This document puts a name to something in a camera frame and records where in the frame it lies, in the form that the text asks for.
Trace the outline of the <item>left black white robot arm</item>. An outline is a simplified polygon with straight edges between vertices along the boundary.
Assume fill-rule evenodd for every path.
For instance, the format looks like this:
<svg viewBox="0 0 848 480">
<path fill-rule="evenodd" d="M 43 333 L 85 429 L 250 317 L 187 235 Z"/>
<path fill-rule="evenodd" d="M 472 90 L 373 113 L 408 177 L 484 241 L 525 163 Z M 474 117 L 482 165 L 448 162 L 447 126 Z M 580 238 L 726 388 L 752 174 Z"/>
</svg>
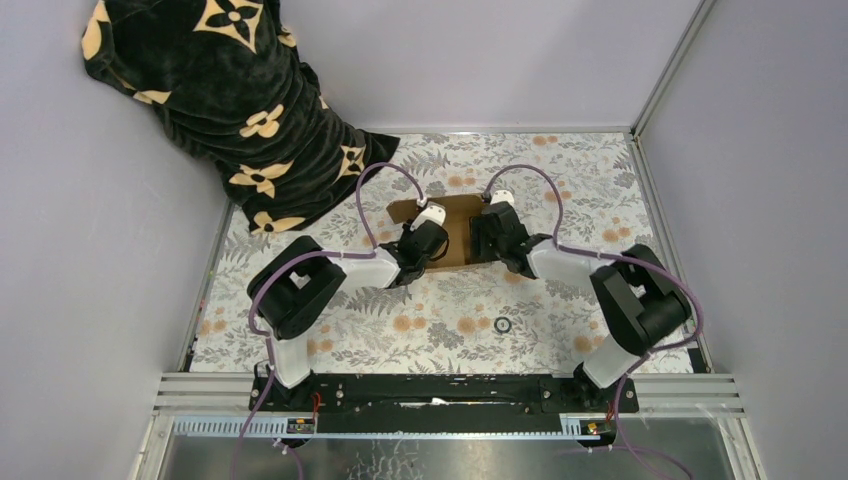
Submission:
<svg viewBox="0 0 848 480">
<path fill-rule="evenodd" d="M 406 226 L 399 239 L 367 252 L 321 248 L 310 236 L 292 242 L 248 284 L 248 327 L 265 339 L 272 398 L 288 411 L 309 401 L 307 331 L 340 289 L 394 289 L 419 279 L 448 244 L 433 220 Z"/>
</svg>

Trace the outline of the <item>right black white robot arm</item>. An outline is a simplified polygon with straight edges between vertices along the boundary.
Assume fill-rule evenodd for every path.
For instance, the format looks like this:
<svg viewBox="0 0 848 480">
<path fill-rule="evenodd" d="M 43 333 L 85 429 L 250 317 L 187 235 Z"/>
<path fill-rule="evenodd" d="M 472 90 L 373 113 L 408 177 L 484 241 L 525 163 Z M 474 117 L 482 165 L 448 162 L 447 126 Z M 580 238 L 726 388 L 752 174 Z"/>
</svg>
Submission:
<svg viewBox="0 0 848 480">
<path fill-rule="evenodd" d="M 529 234 L 506 201 L 484 206 L 470 219 L 470 232 L 474 260 L 594 293 L 609 335 L 574 371 L 573 396 L 583 410 L 607 405 L 612 385 L 692 316 L 679 280 L 643 244 L 620 255 L 556 245 L 550 235 Z"/>
</svg>

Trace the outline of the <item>brown cardboard box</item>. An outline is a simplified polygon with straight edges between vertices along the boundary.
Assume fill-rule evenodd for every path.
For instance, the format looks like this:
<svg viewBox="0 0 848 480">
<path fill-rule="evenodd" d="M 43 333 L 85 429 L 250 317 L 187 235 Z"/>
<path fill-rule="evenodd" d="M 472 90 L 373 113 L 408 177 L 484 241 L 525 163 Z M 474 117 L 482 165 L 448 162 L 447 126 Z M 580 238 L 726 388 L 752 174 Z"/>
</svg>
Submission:
<svg viewBox="0 0 848 480">
<path fill-rule="evenodd" d="M 481 194 L 458 194 L 442 197 L 431 197 L 431 203 L 441 205 L 446 210 L 446 219 L 442 225 L 446 230 L 449 242 L 442 246 L 431 258 L 444 255 L 440 259 L 427 264 L 426 273 L 450 272 L 472 269 L 487 262 L 472 257 L 471 218 L 482 213 L 484 202 Z M 387 213 L 393 224 L 403 228 L 420 212 L 416 199 L 398 200 L 390 203 Z"/>
</svg>

